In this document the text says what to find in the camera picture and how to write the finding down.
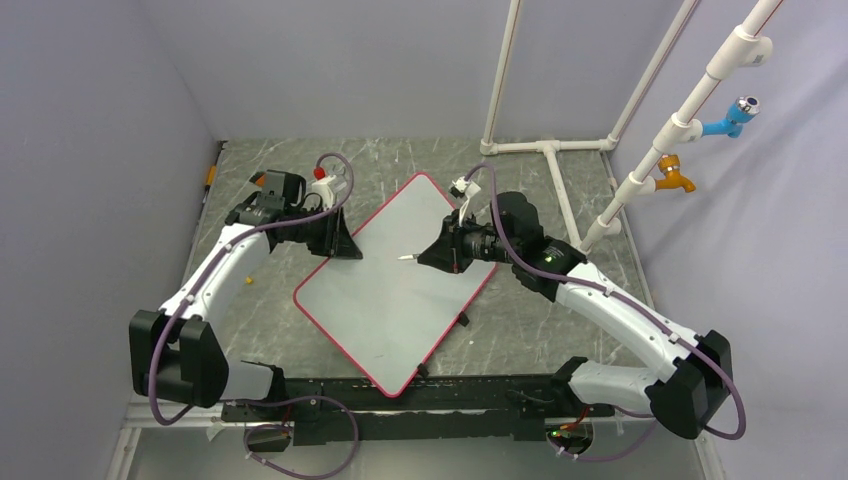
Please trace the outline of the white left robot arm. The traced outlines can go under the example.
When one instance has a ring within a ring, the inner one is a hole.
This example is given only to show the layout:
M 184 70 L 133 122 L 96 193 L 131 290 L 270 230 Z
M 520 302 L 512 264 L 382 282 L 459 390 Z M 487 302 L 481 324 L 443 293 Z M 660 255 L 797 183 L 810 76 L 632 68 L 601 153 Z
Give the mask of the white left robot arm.
M 247 277 L 284 243 L 300 243 L 315 256 L 360 260 L 342 204 L 351 192 L 343 174 L 315 169 L 316 179 L 267 170 L 226 216 L 214 248 L 190 279 L 154 311 L 140 310 L 129 324 L 134 391 L 148 398 L 209 408 L 248 399 L 264 420 L 287 406 L 281 368 L 228 357 L 218 324 Z

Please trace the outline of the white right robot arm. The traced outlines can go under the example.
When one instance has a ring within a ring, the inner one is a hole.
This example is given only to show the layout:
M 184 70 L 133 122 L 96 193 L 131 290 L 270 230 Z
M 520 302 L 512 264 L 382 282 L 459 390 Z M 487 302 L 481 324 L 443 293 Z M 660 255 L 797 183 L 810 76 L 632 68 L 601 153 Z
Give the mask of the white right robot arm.
M 462 274 L 475 261 L 508 264 L 522 286 L 592 321 L 643 363 L 637 368 L 569 359 L 551 378 L 557 411 L 574 415 L 605 404 L 695 439 L 731 400 L 738 424 L 723 436 L 738 439 L 745 433 L 744 405 L 723 335 L 715 330 L 699 335 L 619 288 L 585 254 L 546 234 L 523 194 L 500 193 L 492 208 L 485 225 L 454 210 L 443 218 L 436 240 L 413 260 L 449 274 Z

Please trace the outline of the red-framed whiteboard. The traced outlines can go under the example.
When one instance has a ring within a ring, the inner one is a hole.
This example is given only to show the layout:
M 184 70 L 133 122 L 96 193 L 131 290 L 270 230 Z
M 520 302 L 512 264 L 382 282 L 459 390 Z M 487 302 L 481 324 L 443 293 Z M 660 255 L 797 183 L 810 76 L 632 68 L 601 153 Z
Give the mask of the red-framed whiteboard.
M 430 246 L 453 209 L 429 175 L 413 175 L 354 232 L 362 260 L 326 260 L 294 290 L 295 305 L 389 397 L 405 390 L 496 271 L 474 263 L 455 275 L 397 260 Z

